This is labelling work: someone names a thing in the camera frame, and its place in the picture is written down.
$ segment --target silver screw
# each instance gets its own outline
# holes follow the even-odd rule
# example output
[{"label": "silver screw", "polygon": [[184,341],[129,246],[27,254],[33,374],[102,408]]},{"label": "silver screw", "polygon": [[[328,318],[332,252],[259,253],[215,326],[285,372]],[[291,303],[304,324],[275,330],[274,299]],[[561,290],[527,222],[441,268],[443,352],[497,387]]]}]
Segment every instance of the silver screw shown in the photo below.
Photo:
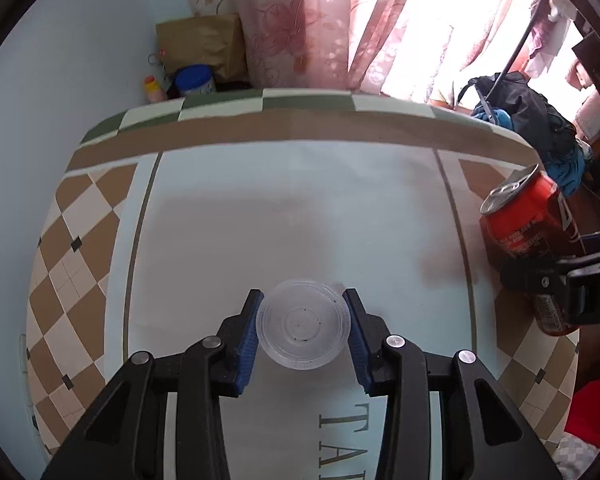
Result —
[{"label": "silver screw", "polygon": [[391,348],[402,348],[405,345],[406,341],[400,335],[391,335],[386,339],[386,343]]},{"label": "silver screw", "polygon": [[149,352],[136,352],[131,356],[131,362],[135,365],[143,365],[149,361]]},{"label": "silver screw", "polygon": [[463,363],[470,365],[471,363],[475,363],[475,354],[471,352],[471,350],[462,350],[458,354],[458,359],[460,359]]},{"label": "silver screw", "polygon": [[222,344],[222,339],[217,335],[210,335],[202,340],[202,346],[205,348],[218,348]]}]

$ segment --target plastic container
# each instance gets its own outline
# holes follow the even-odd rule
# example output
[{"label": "plastic container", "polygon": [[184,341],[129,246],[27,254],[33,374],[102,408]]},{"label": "plastic container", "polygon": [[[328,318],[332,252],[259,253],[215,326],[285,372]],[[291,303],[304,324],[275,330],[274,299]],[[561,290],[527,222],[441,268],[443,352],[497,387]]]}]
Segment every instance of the plastic container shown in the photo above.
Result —
[{"label": "plastic container", "polygon": [[333,361],[349,338],[343,297],[309,280],[288,280],[266,294],[256,315],[260,346],[275,362],[311,370]]},{"label": "plastic container", "polygon": [[164,90],[152,75],[144,78],[144,92],[150,103],[161,103],[167,100],[167,94],[164,93]]},{"label": "plastic container", "polygon": [[207,65],[191,65],[178,72],[175,79],[180,95],[211,94],[216,91],[214,74]]}]

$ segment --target soda can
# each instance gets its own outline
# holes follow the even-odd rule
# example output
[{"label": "soda can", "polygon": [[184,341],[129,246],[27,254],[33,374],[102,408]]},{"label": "soda can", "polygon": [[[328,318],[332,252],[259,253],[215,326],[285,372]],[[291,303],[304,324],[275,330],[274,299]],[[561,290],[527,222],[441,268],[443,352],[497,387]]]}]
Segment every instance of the soda can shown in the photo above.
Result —
[{"label": "soda can", "polygon": [[[480,223],[513,258],[584,256],[578,227],[558,185],[538,165],[514,173],[489,193]],[[533,297],[540,329],[554,336],[577,329],[553,296]]]}]

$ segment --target transparent plastic container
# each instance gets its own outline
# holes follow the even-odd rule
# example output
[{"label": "transparent plastic container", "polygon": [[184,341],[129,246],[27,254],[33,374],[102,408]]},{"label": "transparent plastic container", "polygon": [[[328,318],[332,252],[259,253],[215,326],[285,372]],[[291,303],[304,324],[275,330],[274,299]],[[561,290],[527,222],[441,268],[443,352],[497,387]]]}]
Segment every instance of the transparent plastic container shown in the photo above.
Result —
[{"label": "transparent plastic container", "polygon": [[256,316],[262,349],[275,362],[311,370],[333,361],[349,338],[349,307],[337,292],[310,280],[288,280],[265,295]]}]

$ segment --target black cloth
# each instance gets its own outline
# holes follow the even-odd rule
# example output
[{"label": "black cloth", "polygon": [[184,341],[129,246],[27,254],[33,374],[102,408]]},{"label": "black cloth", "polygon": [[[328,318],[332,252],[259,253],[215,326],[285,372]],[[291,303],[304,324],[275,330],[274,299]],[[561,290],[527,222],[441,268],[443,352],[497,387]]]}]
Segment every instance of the black cloth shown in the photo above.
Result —
[{"label": "black cloth", "polygon": [[[500,74],[471,79],[460,92],[464,95],[469,86],[475,86],[487,95]],[[493,108],[501,108],[511,117],[515,132],[531,144],[540,157],[544,154],[567,155],[576,145],[576,129],[552,107],[546,98],[529,88],[520,72],[504,76],[495,92],[489,97]]]}]

